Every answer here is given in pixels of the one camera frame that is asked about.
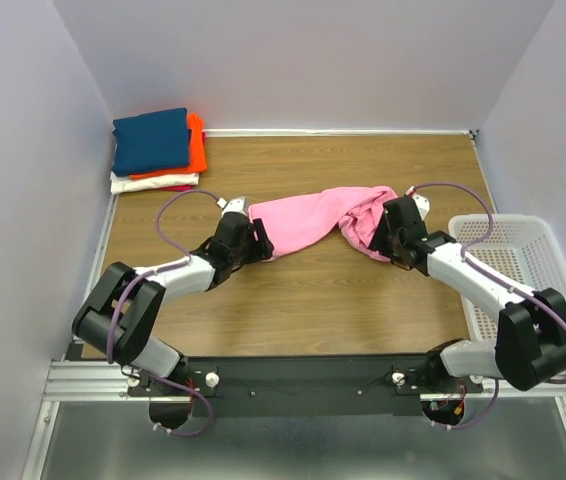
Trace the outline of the pink t shirt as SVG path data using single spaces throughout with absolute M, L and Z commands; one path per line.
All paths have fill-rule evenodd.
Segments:
M 388 186 L 337 187 L 256 203 L 248 213 L 250 219 L 263 222 L 273 245 L 272 260 L 306 249 L 339 229 L 355 250 L 388 262 L 369 245 L 384 212 L 383 204 L 397 198 Z

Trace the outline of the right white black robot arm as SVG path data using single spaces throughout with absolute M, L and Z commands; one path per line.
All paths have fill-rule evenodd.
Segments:
M 520 391 L 566 372 L 566 299 L 499 273 L 443 231 L 428 231 L 421 207 L 405 195 L 383 205 L 370 250 L 406 270 L 446 284 L 495 321 L 492 340 L 454 340 L 428 354 L 423 379 L 443 392 L 459 378 L 504 380 Z

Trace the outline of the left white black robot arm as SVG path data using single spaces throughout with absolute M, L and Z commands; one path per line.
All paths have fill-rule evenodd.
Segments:
M 109 265 L 72 323 L 72 333 L 106 355 L 110 363 L 150 373 L 164 395 L 185 380 L 186 357 L 152 334 L 161 306 L 212 290 L 245 265 L 273 256 L 263 221 L 226 213 L 217 229 L 188 257 L 153 267 Z

